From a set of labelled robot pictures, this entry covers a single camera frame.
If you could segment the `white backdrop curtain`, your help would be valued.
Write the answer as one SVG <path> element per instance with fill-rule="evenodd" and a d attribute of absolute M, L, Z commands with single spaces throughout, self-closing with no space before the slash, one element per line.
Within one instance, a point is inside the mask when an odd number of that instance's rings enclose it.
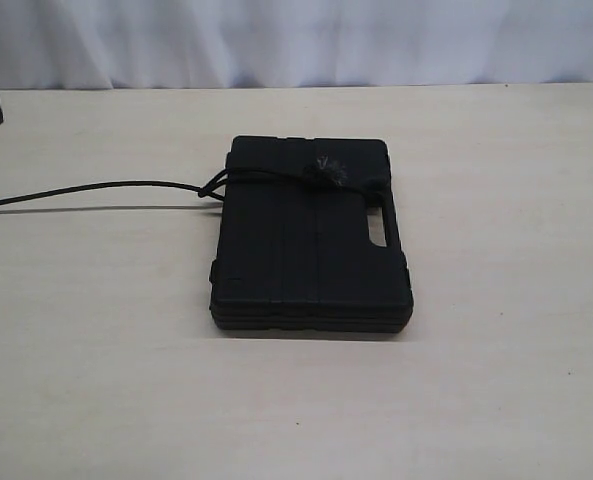
<path fill-rule="evenodd" d="M 593 82 L 593 1 L 0 1 L 0 88 Z"/>

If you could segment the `black plastic tool case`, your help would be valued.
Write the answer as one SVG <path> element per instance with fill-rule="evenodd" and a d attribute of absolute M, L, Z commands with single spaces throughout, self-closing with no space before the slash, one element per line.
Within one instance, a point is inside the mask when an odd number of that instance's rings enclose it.
<path fill-rule="evenodd" d="M 223 330 L 398 333 L 414 299 L 387 145 L 234 138 L 206 186 L 224 192 L 210 312 Z"/>

